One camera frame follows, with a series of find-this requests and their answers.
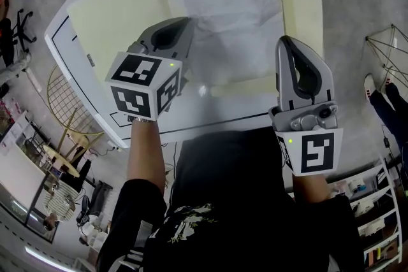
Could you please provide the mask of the black office chair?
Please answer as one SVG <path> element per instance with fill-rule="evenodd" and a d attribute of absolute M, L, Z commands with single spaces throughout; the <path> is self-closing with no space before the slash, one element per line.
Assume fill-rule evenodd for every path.
<path fill-rule="evenodd" d="M 6 67 L 11 66 L 14 63 L 14 50 L 15 45 L 20 44 L 21 49 L 25 53 L 29 53 L 29 49 L 25 46 L 27 43 L 34 43 L 37 37 L 30 38 L 25 32 L 24 27 L 27 19 L 33 16 L 33 11 L 26 13 L 23 19 L 20 15 L 24 12 L 20 9 L 17 12 L 17 23 L 14 27 L 11 26 L 11 20 L 9 18 L 3 18 L 0 20 L 0 57 L 3 58 Z"/>

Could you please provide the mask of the person's right forearm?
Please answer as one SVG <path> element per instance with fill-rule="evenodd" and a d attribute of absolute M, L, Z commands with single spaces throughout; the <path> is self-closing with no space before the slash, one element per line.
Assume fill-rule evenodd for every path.
<path fill-rule="evenodd" d="M 296 206 L 302 211 L 324 212 L 330 199 L 330 188 L 324 175 L 293 175 Z"/>

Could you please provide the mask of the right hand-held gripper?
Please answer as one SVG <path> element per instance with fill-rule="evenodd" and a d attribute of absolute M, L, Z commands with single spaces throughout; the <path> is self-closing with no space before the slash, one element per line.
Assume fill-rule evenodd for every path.
<path fill-rule="evenodd" d="M 331 101 L 330 68 L 314 49 L 287 35 L 277 43 L 276 68 L 280 109 L 271 108 L 269 116 L 286 166 L 295 176 L 335 171 L 343 129 L 337 102 Z"/>

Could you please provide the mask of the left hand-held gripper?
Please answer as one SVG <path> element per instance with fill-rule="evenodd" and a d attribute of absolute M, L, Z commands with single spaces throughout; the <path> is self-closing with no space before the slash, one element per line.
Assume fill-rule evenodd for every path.
<path fill-rule="evenodd" d="M 156 121 L 169 110 L 187 83 L 194 24 L 189 17 L 166 19 L 148 27 L 136 41 L 151 52 L 117 54 L 105 85 L 118 112 Z"/>

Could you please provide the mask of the person's black printed shirt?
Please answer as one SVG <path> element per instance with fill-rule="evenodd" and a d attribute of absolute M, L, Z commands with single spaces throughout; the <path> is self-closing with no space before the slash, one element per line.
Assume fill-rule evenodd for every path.
<path fill-rule="evenodd" d="M 97 272 L 364 272 L 346 196 L 302 204 L 285 190 L 271 128 L 213 133 L 180 151 L 171 203 L 122 187 Z"/>

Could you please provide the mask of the person's left forearm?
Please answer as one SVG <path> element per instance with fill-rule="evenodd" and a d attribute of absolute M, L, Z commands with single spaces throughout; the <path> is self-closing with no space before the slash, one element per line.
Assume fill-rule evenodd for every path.
<path fill-rule="evenodd" d="M 157 122 L 133 120 L 127 179 L 149 181 L 164 194 L 166 173 Z"/>

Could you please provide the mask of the round wooden stool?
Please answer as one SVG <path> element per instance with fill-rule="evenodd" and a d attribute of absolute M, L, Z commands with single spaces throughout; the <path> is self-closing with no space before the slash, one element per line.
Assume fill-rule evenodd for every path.
<path fill-rule="evenodd" d="M 57 148 L 53 149 L 50 145 L 43 145 L 43 150 L 51 166 L 61 173 L 67 173 L 76 178 L 79 177 L 79 172 L 73 167 L 73 162 L 104 135 L 104 132 L 86 133 L 84 129 L 90 125 L 91 121 L 87 124 L 85 121 L 92 117 L 91 115 L 80 115 L 77 111 L 78 108 L 74 108 L 66 122 L 59 121 L 64 131 Z M 66 137 L 73 142 L 73 146 L 64 154 L 61 152 L 61 148 Z"/>

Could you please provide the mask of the white shelf rack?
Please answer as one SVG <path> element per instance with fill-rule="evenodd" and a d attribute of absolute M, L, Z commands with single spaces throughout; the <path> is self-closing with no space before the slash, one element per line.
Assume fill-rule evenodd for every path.
<path fill-rule="evenodd" d="M 362 178 L 364 191 L 351 195 L 348 183 Z M 385 272 L 403 256 L 403 235 L 395 184 L 384 161 L 379 160 L 329 184 L 336 194 L 346 195 L 354 213 L 366 272 Z"/>

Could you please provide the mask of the white tape roll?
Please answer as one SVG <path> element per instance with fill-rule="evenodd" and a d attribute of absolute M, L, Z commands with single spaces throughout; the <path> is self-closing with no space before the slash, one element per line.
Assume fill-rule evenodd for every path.
<path fill-rule="evenodd" d="M 362 178 L 352 180 L 348 183 L 349 190 L 351 195 L 355 195 L 361 191 L 364 191 L 367 186 Z"/>

